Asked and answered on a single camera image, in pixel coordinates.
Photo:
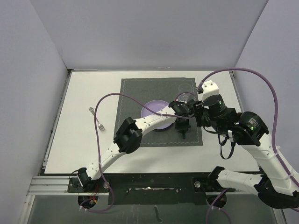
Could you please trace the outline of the silver fork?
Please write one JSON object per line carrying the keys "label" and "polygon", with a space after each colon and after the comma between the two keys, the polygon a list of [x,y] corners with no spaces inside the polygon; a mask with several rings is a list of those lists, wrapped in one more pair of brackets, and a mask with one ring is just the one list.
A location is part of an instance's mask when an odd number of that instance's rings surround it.
{"label": "silver fork", "polygon": [[90,111],[91,114],[95,117],[98,129],[99,129],[101,132],[105,131],[104,126],[99,122],[98,118],[97,118],[96,115],[95,115],[94,108],[93,108],[93,107],[90,107],[90,108],[89,108],[89,111]]}

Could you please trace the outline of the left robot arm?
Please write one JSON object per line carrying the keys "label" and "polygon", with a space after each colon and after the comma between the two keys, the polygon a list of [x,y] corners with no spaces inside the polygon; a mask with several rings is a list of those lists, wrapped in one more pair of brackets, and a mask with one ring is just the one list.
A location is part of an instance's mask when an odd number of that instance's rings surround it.
{"label": "left robot arm", "polygon": [[161,110],[146,117],[126,118],[116,131],[112,144],[100,153],[99,159],[88,167],[78,170],[78,186],[85,192],[91,191],[95,181],[102,177],[106,169],[120,157],[136,151],[140,147],[143,136],[156,128],[174,123],[179,125],[179,131],[187,131],[190,128],[188,119],[194,116],[194,103],[193,99],[187,103],[172,101]]}

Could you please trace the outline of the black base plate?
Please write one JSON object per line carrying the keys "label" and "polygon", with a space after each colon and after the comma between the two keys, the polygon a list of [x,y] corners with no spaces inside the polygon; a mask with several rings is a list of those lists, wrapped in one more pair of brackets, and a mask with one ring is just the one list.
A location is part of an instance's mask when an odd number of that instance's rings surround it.
{"label": "black base plate", "polygon": [[103,194],[108,197],[108,204],[114,205],[205,205],[224,189],[208,175],[205,172],[106,174],[111,189],[103,179],[91,181],[83,188],[78,178],[71,177],[67,191],[83,195]]}

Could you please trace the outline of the aluminium frame rail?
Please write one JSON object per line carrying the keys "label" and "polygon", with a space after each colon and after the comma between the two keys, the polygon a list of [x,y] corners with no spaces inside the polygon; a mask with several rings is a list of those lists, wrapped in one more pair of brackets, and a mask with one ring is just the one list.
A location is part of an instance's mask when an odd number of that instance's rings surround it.
{"label": "aluminium frame rail", "polygon": [[[135,173],[106,174],[106,180],[113,190],[124,189],[191,189],[196,192],[220,192],[223,188],[208,179],[209,173]],[[107,193],[108,186],[102,178],[95,181],[92,188],[84,190],[78,178],[71,176],[35,176],[29,186],[29,195],[64,195]]]}

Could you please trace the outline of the clear drinking glass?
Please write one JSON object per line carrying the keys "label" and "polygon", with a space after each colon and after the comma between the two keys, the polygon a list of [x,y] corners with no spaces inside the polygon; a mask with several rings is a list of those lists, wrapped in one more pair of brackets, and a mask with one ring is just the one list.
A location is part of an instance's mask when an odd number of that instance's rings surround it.
{"label": "clear drinking glass", "polygon": [[178,86],[178,92],[179,96],[177,100],[179,102],[187,102],[190,99],[194,99],[193,96],[193,88],[190,84],[188,83],[182,83]]}

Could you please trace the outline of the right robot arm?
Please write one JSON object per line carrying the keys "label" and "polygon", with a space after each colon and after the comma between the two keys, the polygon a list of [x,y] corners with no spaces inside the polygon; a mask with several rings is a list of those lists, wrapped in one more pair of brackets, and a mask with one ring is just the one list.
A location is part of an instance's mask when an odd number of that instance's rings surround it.
{"label": "right robot arm", "polygon": [[274,148],[271,135],[263,120],[253,112],[237,112],[226,107],[220,94],[192,104],[199,127],[214,129],[220,146],[230,141],[232,157],[235,146],[245,149],[257,162],[262,174],[253,175],[230,171],[217,166],[208,176],[208,186],[217,191],[232,188],[250,192],[275,209],[299,207],[299,174],[291,168],[279,150]]}

